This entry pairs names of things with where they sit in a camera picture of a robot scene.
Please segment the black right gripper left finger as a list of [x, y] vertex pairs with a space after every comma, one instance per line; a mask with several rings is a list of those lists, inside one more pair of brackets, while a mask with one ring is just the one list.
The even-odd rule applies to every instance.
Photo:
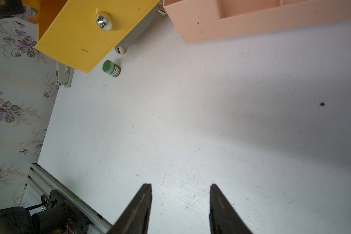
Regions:
[[144, 183], [107, 234], [147, 234], [152, 205], [152, 185]]

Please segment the yellow drawer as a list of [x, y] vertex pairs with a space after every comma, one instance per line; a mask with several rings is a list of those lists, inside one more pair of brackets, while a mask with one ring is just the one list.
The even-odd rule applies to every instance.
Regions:
[[158, 3], [42, 0], [35, 48], [88, 73], [117, 47], [138, 42], [157, 14]]

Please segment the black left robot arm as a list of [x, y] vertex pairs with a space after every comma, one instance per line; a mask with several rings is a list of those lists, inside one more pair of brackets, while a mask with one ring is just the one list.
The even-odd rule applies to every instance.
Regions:
[[0, 0], [0, 19], [12, 18], [24, 12], [21, 0]]

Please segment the aluminium rail frame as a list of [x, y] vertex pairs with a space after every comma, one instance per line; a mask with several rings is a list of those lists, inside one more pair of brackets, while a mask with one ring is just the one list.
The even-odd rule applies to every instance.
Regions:
[[29, 208], [30, 214], [61, 206], [66, 209], [65, 234], [106, 234], [112, 224], [36, 163], [30, 166], [25, 186], [15, 205]]

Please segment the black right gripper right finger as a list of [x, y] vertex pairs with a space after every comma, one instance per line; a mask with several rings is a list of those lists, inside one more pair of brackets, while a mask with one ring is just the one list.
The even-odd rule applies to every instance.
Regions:
[[211, 234], [252, 234], [216, 184], [210, 187]]

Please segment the beige plastic file organizer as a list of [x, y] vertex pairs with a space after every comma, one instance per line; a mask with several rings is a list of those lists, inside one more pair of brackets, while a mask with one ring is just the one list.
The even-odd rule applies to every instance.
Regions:
[[164, 1], [185, 43], [351, 20], [351, 1]]

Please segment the green paint can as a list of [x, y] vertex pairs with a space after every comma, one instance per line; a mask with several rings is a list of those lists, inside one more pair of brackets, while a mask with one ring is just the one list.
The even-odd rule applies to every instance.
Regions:
[[102, 70], [106, 74], [115, 78], [118, 77], [121, 73], [121, 67], [116, 63], [112, 62], [111, 60], [106, 60], [103, 63]]

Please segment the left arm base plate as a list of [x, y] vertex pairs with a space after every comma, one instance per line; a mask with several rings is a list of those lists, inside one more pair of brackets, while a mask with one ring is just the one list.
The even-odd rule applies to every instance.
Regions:
[[64, 195], [52, 190], [45, 209], [31, 215], [35, 234], [86, 234], [90, 220]]

